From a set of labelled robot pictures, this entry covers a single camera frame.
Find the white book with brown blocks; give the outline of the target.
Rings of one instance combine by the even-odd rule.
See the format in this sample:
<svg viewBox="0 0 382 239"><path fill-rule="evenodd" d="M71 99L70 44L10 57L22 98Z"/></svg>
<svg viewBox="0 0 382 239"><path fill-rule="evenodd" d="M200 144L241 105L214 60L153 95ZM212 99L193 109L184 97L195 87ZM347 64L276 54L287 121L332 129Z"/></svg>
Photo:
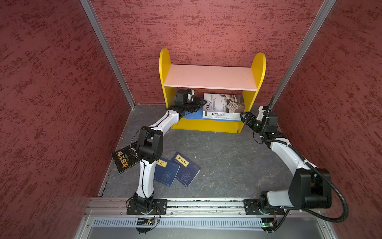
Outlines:
<svg viewBox="0 0 382 239"><path fill-rule="evenodd" d="M203 119L215 119L215 120L233 120L241 121L240 115L211 115L208 112L203 114Z"/></svg>

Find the heritage culture photo book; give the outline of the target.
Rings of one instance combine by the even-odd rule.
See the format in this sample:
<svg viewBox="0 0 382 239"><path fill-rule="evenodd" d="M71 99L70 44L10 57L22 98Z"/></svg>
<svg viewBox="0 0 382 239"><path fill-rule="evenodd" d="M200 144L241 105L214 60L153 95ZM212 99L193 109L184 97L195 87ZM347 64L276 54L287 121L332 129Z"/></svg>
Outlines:
<svg viewBox="0 0 382 239"><path fill-rule="evenodd" d="M207 104L203 107L203 114L232 116L247 112L242 95L204 94L204 100Z"/></svg>

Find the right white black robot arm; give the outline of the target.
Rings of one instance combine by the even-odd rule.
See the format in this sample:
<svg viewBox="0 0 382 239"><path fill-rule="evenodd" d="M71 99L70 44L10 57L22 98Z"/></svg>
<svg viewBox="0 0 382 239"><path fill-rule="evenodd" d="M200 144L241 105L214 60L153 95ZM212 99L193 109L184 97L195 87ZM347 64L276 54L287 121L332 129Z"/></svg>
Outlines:
<svg viewBox="0 0 382 239"><path fill-rule="evenodd" d="M304 157L292 149L289 140L278 129L278 117L253 115L251 112L241 113L240 118L249 128L259 134L260 139L269 149L275 152L290 170L293 178L288 189L263 191L259 197L259 207L268 212L276 207L293 210L330 208L332 204L332 187L315 170L328 180L330 173L315 165L309 167Z"/></svg>

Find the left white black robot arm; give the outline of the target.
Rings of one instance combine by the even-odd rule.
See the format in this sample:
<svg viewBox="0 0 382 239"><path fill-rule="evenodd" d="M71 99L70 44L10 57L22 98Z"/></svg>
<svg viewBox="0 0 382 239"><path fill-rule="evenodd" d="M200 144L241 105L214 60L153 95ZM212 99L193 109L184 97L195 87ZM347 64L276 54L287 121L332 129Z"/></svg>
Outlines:
<svg viewBox="0 0 382 239"><path fill-rule="evenodd" d="M166 109L165 114L151 126L143 126L139 130L135 151L139 159L140 178L133 202L143 214L149 214L154 207L154 174L163 153L164 135L182 117L197 112L207 104L206 100L194 94L192 89L179 90L175 103Z"/></svg>

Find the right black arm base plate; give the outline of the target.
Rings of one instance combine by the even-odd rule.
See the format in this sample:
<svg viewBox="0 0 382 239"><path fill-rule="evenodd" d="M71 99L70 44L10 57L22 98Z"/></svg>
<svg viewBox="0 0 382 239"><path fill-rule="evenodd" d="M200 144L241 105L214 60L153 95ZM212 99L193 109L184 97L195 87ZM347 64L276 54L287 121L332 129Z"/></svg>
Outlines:
<svg viewBox="0 0 382 239"><path fill-rule="evenodd" d="M270 206L257 199L243 200L246 215L255 216L283 216L285 211L280 206Z"/></svg>

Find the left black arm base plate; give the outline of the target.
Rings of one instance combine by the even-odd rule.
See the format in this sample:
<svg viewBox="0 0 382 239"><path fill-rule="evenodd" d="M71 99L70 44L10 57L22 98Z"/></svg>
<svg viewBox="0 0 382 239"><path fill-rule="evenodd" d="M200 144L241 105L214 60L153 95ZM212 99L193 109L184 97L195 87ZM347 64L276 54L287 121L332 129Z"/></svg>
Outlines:
<svg viewBox="0 0 382 239"><path fill-rule="evenodd" d="M136 201L131 199L127 204L127 215L165 215L167 211L168 200L167 199L151 199Z"/></svg>

